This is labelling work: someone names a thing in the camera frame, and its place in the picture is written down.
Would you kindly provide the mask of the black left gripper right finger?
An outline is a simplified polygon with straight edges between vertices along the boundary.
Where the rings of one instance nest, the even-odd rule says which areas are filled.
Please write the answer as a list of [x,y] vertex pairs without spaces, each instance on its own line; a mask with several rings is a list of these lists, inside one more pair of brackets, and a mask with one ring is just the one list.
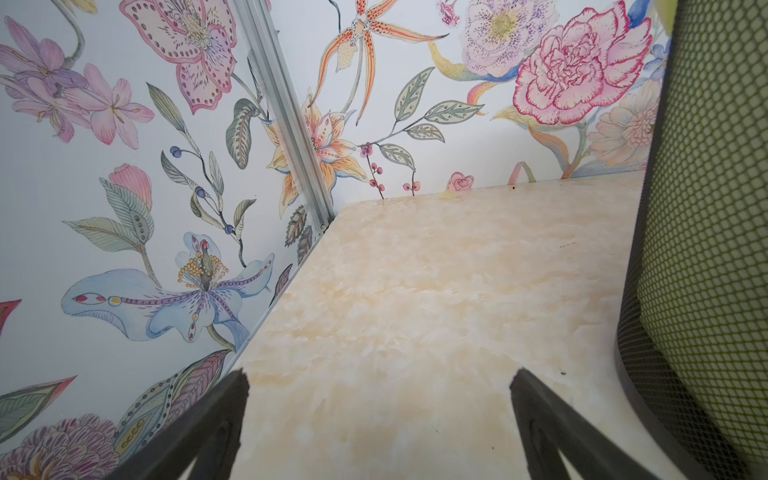
[[516,372],[510,397],[532,479],[568,479],[568,464],[584,479],[655,477],[529,370]]

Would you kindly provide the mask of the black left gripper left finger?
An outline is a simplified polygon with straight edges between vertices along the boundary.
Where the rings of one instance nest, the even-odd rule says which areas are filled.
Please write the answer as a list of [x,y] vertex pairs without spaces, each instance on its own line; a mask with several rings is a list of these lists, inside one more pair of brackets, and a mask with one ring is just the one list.
[[188,472],[190,479],[228,479],[241,446],[248,394],[246,374],[229,373],[108,477],[178,479]]

